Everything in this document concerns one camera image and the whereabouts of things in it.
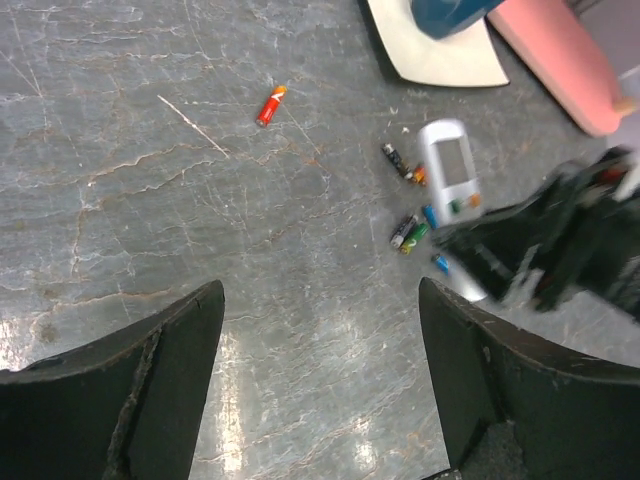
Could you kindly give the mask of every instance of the pink chair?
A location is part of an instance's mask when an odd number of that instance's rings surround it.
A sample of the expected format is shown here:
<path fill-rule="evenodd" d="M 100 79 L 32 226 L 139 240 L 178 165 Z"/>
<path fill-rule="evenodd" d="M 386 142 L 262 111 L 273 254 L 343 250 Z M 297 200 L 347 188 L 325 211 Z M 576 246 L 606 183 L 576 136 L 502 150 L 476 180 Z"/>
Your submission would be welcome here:
<path fill-rule="evenodd" d="M 611 134 L 635 110 L 564 0 L 506 0 L 488 18 L 585 132 Z"/>

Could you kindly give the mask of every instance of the red battery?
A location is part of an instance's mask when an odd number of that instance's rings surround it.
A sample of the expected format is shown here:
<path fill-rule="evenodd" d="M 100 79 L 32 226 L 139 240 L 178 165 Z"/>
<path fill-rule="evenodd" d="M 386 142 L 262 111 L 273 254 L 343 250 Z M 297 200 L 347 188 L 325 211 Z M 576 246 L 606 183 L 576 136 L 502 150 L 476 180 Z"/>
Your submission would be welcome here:
<path fill-rule="evenodd" d="M 256 118 L 256 123 L 258 125 L 266 127 L 271 123 L 271 118 L 273 117 L 273 114 L 276 113 L 278 105 L 282 102 L 285 93 L 287 93 L 287 87 L 284 85 L 278 85 L 273 89 L 269 100 L 264 104 L 264 108 L 260 112 L 260 115 L 258 115 L 258 118 Z"/>

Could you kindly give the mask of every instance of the white device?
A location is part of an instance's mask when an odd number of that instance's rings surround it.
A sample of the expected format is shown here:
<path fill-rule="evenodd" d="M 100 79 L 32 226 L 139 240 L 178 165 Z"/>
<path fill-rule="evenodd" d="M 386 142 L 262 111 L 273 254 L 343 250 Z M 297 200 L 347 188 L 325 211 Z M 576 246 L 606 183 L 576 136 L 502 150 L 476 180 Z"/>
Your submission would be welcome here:
<path fill-rule="evenodd" d="M 481 197 L 464 124 L 456 119 L 442 119 L 426 125 L 418 132 L 418 151 L 429 173 L 431 203 L 440 226 L 481 216 L 482 206 L 468 206 L 472 197 Z M 453 213 L 453 201 L 466 204 L 461 214 Z M 446 258 L 453 290 L 470 302 L 487 296 L 454 259 Z"/>

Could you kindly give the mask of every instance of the orange button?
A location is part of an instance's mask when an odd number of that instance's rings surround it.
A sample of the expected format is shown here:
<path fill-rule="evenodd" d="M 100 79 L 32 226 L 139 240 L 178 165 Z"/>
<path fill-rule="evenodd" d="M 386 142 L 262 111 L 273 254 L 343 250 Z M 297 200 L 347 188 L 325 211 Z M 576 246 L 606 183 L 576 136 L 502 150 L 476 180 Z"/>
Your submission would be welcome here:
<path fill-rule="evenodd" d="M 471 208 L 479 207 L 481 203 L 482 198 L 480 197 L 479 193 L 474 193 L 469 197 L 469 205 L 471 206 Z"/>

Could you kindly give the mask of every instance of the black plastic piece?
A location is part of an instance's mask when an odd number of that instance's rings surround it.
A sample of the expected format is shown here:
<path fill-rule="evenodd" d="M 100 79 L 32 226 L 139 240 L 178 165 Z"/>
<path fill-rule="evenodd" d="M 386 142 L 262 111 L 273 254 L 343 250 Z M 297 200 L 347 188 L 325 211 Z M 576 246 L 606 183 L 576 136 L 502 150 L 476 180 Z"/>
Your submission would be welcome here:
<path fill-rule="evenodd" d="M 639 318 L 640 195 L 614 198 L 631 169 L 629 154 L 616 147 L 591 166 L 567 162 L 524 202 L 441 227 L 431 239 L 495 300 L 537 269 L 538 311 L 585 289 Z"/>
<path fill-rule="evenodd" d="M 464 480 L 480 439 L 503 422 L 527 478 L 640 478 L 640 369 L 549 342 L 428 279 L 420 318 L 449 462 Z M 504 470 L 486 478 L 513 478 Z"/>
<path fill-rule="evenodd" d="M 223 315 L 216 281 L 95 342 L 0 372 L 0 479 L 186 480 Z"/>

